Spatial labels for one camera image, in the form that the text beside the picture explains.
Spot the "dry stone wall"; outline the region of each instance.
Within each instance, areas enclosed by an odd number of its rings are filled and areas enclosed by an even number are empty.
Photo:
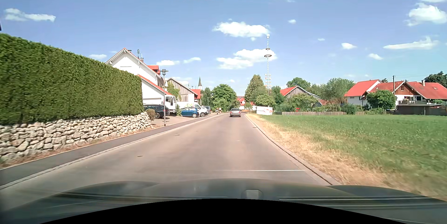
[[[151,120],[146,112],[130,116],[59,119],[47,123],[0,126],[0,159],[8,162],[148,127],[151,127]]]

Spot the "grass field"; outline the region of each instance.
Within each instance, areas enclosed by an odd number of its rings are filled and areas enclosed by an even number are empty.
[[[326,172],[337,170],[336,167],[331,169],[333,163],[349,160],[350,168],[345,167],[336,175],[341,180],[345,176],[351,184],[361,184],[362,180],[356,179],[354,174],[342,173],[369,170],[375,173],[370,174],[371,180],[379,180],[377,183],[383,183],[388,187],[398,187],[401,190],[431,196],[441,195],[441,198],[447,195],[447,117],[420,115],[261,115],[259,117],[264,122],[279,126],[279,131],[288,135],[284,137],[282,133],[283,139],[289,138],[288,141],[283,140],[289,149],[297,150],[314,162],[324,161],[321,166],[325,167]],[[332,156],[332,161],[326,157],[328,155]]]

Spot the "church steeple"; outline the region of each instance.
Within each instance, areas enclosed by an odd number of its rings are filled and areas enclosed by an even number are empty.
[[[202,89],[202,82],[200,81],[200,77],[198,77],[198,89]]]

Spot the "green field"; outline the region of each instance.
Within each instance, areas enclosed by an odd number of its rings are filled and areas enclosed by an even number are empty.
[[[261,116],[369,168],[447,194],[447,117],[420,115]]]

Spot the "white truck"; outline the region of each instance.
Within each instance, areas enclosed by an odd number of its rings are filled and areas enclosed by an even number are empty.
[[[198,102],[177,102],[180,109],[186,108],[186,107],[195,107],[198,110],[198,114],[200,117],[204,117],[205,115],[208,115],[208,109],[205,107],[201,107]]]

